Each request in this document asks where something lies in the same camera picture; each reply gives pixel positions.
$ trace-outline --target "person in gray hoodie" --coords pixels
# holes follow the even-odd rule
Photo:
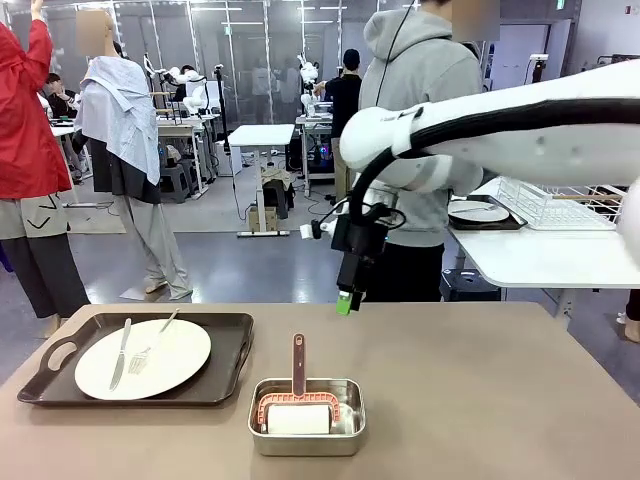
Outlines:
[[[379,12],[365,27],[375,59],[362,82],[360,109],[378,106],[398,111],[480,93],[478,59],[471,49],[452,40],[452,0],[423,0],[402,24],[405,15],[404,10]],[[446,189],[430,194],[399,192],[396,208],[407,222],[389,232],[365,301],[440,301],[449,199],[452,193],[473,191],[482,175],[481,168],[454,159]]]

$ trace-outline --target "black tray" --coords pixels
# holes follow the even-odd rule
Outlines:
[[[136,324],[162,315],[102,313],[92,317],[76,333],[51,345],[38,373],[18,393],[18,400],[48,407],[215,407],[233,394],[253,340],[253,318],[246,313],[180,313],[181,320],[200,325],[209,334],[211,356],[193,377],[167,392],[127,401],[97,400],[82,393],[74,379],[78,360],[98,340],[122,328],[128,317]],[[77,350],[62,361],[59,370],[51,370],[49,359],[69,343]]]
[[[515,214],[509,207],[506,207],[502,202],[493,198],[491,195],[469,195],[467,197],[467,200],[471,200],[475,202],[493,203],[494,205],[498,205],[504,208],[507,212],[509,212],[509,218],[506,218],[501,222],[478,223],[478,222],[461,220],[459,218],[454,218],[451,215],[449,215],[449,225],[451,226],[451,228],[455,228],[456,230],[469,230],[469,231],[520,230],[522,227],[524,227],[529,223],[524,218]]]

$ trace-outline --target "brown table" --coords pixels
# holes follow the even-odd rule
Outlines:
[[[255,342],[235,402],[218,410],[50,410],[16,393],[51,342],[103,311],[80,310],[0,389],[0,478],[160,480],[640,478],[640,411],[562,326],[533,304],[183,305],[247,312]],[[254,386],[308,374],[362,387],[368,438],[353,458],[265,458],[247,414]]]

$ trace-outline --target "white basket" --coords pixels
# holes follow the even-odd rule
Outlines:
[[[560,199],[567,195],[588,200]],[[624,192],[608,185],[549,188],[511,178],[502,178],[498,190],[498,200],[537,230],[615,230],[622,200],[612,196]]]

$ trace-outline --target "table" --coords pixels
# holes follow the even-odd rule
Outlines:
[[[262,190],[262,167],[260,165],[260,149],[267,149],[267,162],[271,161],[271,147],[289,145],[293,136],[294,125],[242,125],[229,135],[232,147],[254,147],[256,166],[256,197],[258,202],[259,232],[238,232],[239,237],[277,237],[289,235],[287,231],[267,231],[267,220]]]
[[[74,133],[74,128],[70,127],[51,127],[51,132],[53,136],[56,137],[56,142],[58,143],[58,148],[60,148],[60,153],[62,153],[62,158],[66,159],[67,154],[64,151],[64,147],[62,146],[62,141],[60,140],[62,137],[67,137],[67,141],[71,142],[71,135]],[[87,165],[89,166],[89,173],[87,175],[83,175],[82,179],[86,180],[87,178],[91,178],[93,173],[91,172],[91,158],[89,153],[87,152],[87,147],[84,146],[85,157],[87,158]],[[69,181],[71,182],[71,195],[73,196],[73,203],[65,203],[63,204],[64,208],[97,208],[99,204],[94,202],[85,202],[81,203],[78,198],[78,192],[76,191],[75,184],[73,183],[73,178],[71,177],[71,170],[69,169],[69,163],[65,160],[65,164],[67,165],[67,172],[69,173]]]
[[[499,181],[474,194],[496,197]],[[466,256],[499,287],[560,289],[560,319],[570,319],[578,289],[640,288],[640,270],[615,231],[450,231],[462,252],[456,268]]]
[[[209,190],[208,185],[204,185],[202,182],[202,174],[200,168],[200,156],[198,154],[197,135],[204,130],[204,124],[206,122],[213,122],[214,119],[220,115],[203,115],[201,118],[182,118],[182,119],[168,119],[158,118],[158,137],[166,138],[190,138],[193,142],[193,157],[196,167],[196,174],[198,175],[198,193],[193,196],[194,200],[197,200]],[[211,152],[211,142],[209,141],[209,151]]]
[[[333,115],[308,118],[302,115],[296,118],[296,125],[302,128],[302,173],[304,175],[304,196],[311,195],[311,180],[333,180],[335,173],[309,173],[309,146],[307,135],[330,134]]]
[[[42,409],[16,400],[45,349],[93,315],[178,306],[254,318],[251,355],[223,408]],[[297,332],[310,377],[362,388],[368,435],[352,458],[253,450],[253,389],[291,376]],[[633,479],[639,444],[637,405],[535,304],[364,304],[350,318],[332,305],[87,306],[0,388],[6,479]]]

